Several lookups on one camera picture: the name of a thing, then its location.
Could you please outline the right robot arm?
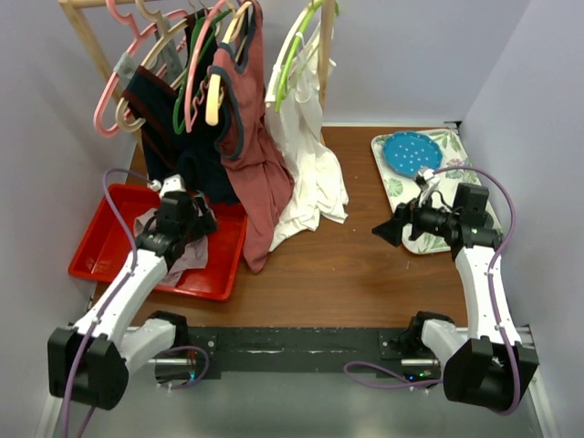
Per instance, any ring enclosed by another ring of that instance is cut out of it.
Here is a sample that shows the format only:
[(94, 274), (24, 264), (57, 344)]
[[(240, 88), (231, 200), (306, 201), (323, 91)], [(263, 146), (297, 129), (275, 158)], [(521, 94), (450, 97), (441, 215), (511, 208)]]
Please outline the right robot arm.
[(419, 359), (433, 354), (448, 400), (509, 414), (525, 394), (539, 360), (534, 349), (523, 345), (507, 306), (498, 253), (504, 238), (486, 210), (488, 197), (487, 188), (461, 183), (452, 208), (414, 198), (400, 203), (392, 218), (372, 232), (399, 246), (409, 227), (412, 240), (429, 234), (448, 244), (464, 289), (467, 333), (460, 334), (449, 317), (420, 311), (391, 345)]

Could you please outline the mauve tank top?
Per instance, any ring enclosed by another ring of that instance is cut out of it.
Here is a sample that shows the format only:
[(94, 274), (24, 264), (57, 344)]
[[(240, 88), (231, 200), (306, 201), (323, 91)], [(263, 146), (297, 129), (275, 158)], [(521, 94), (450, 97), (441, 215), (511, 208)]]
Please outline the mauve tank top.
[[(138, 236), (147, 225), (156, 225), (155, 209), (151, 208), (139, 215), (133, 223), (133, 234)], [(186, 245), (182, 256), (172, 265), (160, 286), (175, 287), (187, 270), (204, 269), (208, 263), (208, 237), (204, 235), (199, 240)]]

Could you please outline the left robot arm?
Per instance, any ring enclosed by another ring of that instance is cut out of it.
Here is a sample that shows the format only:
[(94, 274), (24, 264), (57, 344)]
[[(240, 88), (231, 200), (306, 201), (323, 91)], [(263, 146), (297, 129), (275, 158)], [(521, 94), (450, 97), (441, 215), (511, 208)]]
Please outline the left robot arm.
[(179, 358), (190, 348), (181, 315), (157, 311), (136, 331), (128, 327), (187, 245), (215, 230), (216, 222), (203, 196), (170, 191), (140, 234), (122, 228), (130, 252), (121, 270), (82, 318), (56, 328), (47, 342), (50, 394), (103, 410), (120, 402), (131, 374), (149, 360), (161, 353)]

